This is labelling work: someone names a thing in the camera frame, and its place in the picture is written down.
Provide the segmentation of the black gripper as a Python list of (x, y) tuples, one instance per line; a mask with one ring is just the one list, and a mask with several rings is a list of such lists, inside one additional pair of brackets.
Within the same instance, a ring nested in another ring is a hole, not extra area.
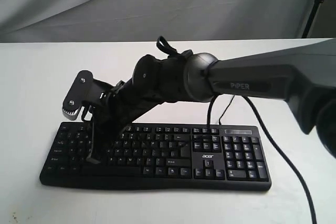
[(91, 144), (86, 157), (88, 163), (100, 163), (98, 151), (115, 140), (124, 128), (158, 104), (153, 94), (134, 87), (110, 92), (100, 108), (95, 108), (90, 121)]

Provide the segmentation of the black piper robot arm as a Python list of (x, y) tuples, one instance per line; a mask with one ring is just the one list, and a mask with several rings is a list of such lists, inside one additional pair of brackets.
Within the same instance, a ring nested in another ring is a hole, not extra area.
[(324, 147), (335, 154), (335, 40), (219, 60), (209, 53), (177, 52), (160, 37), (164, 60), (146, 55), (126, 83), (108, 87), (93, 111), (93, 146), (89, 161), (125, 127), (162, 103), (213, 104), (222, 94), (283, 100), (300, 129), (317, 130)]

